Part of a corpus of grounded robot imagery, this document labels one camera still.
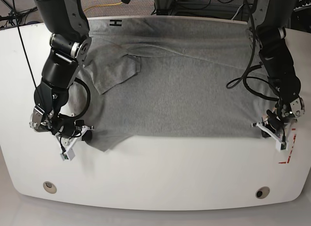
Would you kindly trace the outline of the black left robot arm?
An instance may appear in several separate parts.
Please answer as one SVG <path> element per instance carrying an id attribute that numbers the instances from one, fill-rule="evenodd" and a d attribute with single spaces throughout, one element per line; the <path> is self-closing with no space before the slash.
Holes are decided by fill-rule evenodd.
<path id="1" fill-rule="evenodd" d="M 254 0 L 250 8 L 249 26 L 252 40 L 258 46 L 258 56 L 267 71 L 270 88 L 277 98 L 273 110 L 254 126 L 262 135 L 276 140 L 277 148 L 285 150 L 288 135 L 297 118 L 305 112 L 304 102 L 299 96 L 301 82 L 294 69 L 292 55 L 286 45 L 285 26 L 290 20 L 298 0 Z"/>

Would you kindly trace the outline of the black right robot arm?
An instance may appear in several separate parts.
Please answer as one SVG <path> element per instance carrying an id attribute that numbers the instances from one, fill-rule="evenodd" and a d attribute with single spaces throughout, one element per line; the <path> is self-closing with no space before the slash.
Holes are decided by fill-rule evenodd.
<path id="1" fill-rule="evenodd" d="M 91 93 L 84 81 L 77 78 L 92 39 L 81 0 L 34 0 L 44 24 L 51 32 L 50 54 L 42 70 L 41 82 L 35 88 L 35 107 L 30 122 L 37 132 L 55 136 L 63 160 L 74 158 L 73 146 L 92 138 L 92 126 L 82 116 L 87 112 Z M 69 100 L 69 88 L 80 84 L 86 91 L 86 105 L 76 116 L 61 114 Z"/>

